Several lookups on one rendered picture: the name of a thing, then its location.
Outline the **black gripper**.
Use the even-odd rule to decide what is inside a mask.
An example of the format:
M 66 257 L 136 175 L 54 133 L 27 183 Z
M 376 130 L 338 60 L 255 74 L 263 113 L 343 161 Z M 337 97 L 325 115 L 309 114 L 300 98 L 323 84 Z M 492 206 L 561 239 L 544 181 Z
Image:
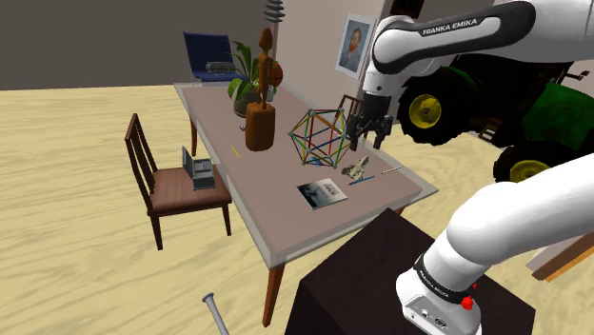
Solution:
M 347 125 L 347 137 L 350 141 L 349 148 L 356 151 L 359 137 L 366 132 L 368 124 L 377 124 L 375 129 L 376 137 L 373 147 L 380 149 L 385 138 L 391 134 L 393 117 L 388 115 L 388 109 L 391 102 L 390 96 L 364 94 L 363 113 L 350 117 Z

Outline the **camouflage toy plane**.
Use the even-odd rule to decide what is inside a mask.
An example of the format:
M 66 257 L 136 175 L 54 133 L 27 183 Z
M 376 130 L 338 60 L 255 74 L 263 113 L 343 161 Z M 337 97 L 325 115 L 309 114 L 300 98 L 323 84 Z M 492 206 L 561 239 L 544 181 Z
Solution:
M 356 164 L 349 165 L 342 169 L 342 174 L 347 175 L 353 181 L 359 181 L 363 179 L 365 168 L 369 163 L 369 157 L 365 156 L 361 158 Z

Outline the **dark wooden slatted chair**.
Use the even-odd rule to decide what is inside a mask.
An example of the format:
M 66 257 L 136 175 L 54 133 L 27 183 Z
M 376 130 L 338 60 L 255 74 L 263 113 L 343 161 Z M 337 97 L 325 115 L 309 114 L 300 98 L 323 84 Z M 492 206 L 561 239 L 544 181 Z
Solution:
M 348 122 L 351 116 L 357 115 L 359 112 L 362 111 L 363 106 L 364 106 L 363 99 L 359 99 L 359 98 L 344 94 L 340 103 L 339 103 L 338 108 L 342 108 L 344 110 L 346 122 Z

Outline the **multicolour rod polyhedron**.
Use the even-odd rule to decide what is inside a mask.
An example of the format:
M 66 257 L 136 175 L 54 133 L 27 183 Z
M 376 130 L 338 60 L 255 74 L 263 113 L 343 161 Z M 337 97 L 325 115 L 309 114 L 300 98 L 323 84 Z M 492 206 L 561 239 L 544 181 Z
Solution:
M 350 145 L 342 108 L 309 108 L 287 135 L 303 166 L 337 168 Z

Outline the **grey picture book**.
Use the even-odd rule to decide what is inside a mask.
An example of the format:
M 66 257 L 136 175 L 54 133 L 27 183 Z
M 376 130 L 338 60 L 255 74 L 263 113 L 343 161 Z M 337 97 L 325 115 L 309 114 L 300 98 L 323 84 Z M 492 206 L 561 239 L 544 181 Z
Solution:
M 329 178 L 297 187 L 312 210 L 342 202 L 347 196 Z

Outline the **grey-topped table with wooden legs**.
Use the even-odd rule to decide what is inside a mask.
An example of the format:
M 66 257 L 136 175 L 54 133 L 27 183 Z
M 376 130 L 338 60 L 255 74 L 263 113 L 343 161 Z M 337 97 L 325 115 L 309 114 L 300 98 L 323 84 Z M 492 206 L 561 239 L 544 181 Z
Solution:
M 175 89 L 188 112 L 193 138 L 203 141 L 218 167 L 268 269 L 263 325 L 272 319 L 287 263 L 363 227 L 387 208 L 403 210 L 438 190 L 366 139 L 356 151 L 348 151 L 341 164 L 368 156 L 366 177 L 374 175 L 373 179 L 349 186 L 339 168 L 303 166 L 287 133 L 310 105 L 290 89 L 277 90 L 272 102 L 274 144 L 260 152 L 247 148 L 239 128 L 245 121 L 233 112 L 226 84 L 178 84 Z M 381 175 L 400 165 L 404 167 Z M 297 187 L 326 178 L 347 199 L 312 210 Z

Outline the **brown wooden figure statue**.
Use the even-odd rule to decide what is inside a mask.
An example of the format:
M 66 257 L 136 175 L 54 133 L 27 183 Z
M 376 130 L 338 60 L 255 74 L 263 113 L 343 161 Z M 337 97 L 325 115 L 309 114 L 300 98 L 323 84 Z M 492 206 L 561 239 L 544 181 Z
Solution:
M 273 47 L 273 36 L 270 28 L 264 28 L 259 40 L 262 52 L 258 56 L 257 100 L 247 104 L 246 113 L 246 146 L 252 151 L 264 151 L 272 147 L 275 132 L 275 108 L 267 102 L 267 93 L 271 85 L 273 59 L 268 52 Z

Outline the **green potted plant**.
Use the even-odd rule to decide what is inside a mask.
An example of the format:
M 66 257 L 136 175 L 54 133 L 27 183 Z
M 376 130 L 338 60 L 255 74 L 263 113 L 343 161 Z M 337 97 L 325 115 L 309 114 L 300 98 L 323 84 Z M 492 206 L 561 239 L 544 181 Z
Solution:
M 228 85 L 228 96 L 234 99 L 233 111 L 236 115 L 245 118 L 248 104 L 257 102 L 264 107 L 270 100 L 274 86 L 272 80 L 273 65 L 275 61 L 268 55 L 273 47 L 273 39 L 262 37 L 259 46 L 262 52 L 257 58 L 251 57 L 250 47 L 234 41 L 238 53 L 233 53 L 239 62 L 240 68 L 236 72 L 245 76 L 233 79 Z

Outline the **dark robot stand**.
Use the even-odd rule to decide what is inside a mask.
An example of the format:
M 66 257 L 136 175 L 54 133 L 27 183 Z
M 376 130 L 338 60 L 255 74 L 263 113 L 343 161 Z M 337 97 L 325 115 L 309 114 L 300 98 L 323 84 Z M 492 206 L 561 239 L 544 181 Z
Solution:
M 386 209 L 300 281 L 285 335 L 426 335 L 404 317 L 396 279 L 433 242 Z

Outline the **grey ribbed floor lamp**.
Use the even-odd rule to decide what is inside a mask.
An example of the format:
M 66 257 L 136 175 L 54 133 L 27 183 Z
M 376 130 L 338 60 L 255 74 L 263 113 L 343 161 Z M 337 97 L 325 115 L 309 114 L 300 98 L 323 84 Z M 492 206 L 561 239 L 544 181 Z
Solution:
M 276 49 L 278 39 L 279 24 L 286 16 L 284 14 L 283 0 L 267 0 L 265 3 L 265 19 L 271 23 L 271 32 L 273 37 L 272 49 Z

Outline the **grey open laptop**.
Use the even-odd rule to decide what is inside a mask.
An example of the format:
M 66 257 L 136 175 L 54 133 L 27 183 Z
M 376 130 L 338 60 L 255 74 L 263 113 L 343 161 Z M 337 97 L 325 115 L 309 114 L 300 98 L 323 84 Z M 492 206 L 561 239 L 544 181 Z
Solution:
M 193 189 L 215 188 L 214 166 L 210 159 L 194 160 L 182 147 L 182 166 L 192 181 Z

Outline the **green tractor with yellow wheels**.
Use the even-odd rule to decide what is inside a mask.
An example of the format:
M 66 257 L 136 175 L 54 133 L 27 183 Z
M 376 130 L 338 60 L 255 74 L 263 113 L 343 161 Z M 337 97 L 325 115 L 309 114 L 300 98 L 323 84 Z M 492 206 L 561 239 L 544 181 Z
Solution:
M 521 182 L 594 153 L 594 98 L 562 81 L 568 63 L 527 63 L 463 54 L 425 77 L 412 77 L 399 99 L 404 134 L 440 146 L 474 131 L 502 149 L 497 182 Z

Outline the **brown wooden chair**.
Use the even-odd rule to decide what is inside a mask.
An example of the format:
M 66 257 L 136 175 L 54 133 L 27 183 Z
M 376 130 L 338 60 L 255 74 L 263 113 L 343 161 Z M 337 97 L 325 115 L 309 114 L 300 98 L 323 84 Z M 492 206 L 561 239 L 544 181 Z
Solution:
M 230 193 L 214 167 L 215 187 L 194 190 L 190 176 L 182 167 L 158 168 L 151 154 L 137 113 L 130 117 L 125 135 L 130 166 L 150 218 L 155 244 L 163 249 L 162 217 L 220 208 L 227 236 L 231 235 L 228 206 Z

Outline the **wooden board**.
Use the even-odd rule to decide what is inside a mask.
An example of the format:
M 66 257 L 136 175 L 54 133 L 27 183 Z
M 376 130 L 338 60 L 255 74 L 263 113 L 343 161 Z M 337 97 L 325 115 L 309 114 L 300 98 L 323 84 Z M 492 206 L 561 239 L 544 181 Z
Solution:
M 594 232 L 542 247 L 526 263 L 532 276 L 551 282 L 594 253 Z

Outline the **grey baseball bat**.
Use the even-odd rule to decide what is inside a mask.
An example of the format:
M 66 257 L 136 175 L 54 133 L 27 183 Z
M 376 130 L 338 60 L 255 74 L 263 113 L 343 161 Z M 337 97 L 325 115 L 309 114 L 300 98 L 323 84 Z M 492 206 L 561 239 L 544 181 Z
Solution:
M 215 304 L 214 293 L 210 292 L 210 293 L 206 294 L 202 298 L 202 302 L 205 303 L 206 306 L 208 307 L 208 310 L 210 311 L 212 318 L 220 331 L 220 334 L 221 335 L 229 335 L 228 329 L 225 325 L 225 322 L 223 321 L 223 318 Z

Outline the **framed portrait wall picture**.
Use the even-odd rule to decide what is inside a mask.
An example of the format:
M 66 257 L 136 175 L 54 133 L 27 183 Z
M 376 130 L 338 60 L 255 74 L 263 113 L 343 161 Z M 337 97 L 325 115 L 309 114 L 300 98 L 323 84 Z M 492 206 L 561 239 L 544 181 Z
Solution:
M 343 26 L 342 39 L 335 68 L 353 78 L 359 78 L 376 20 L 348 13 Z

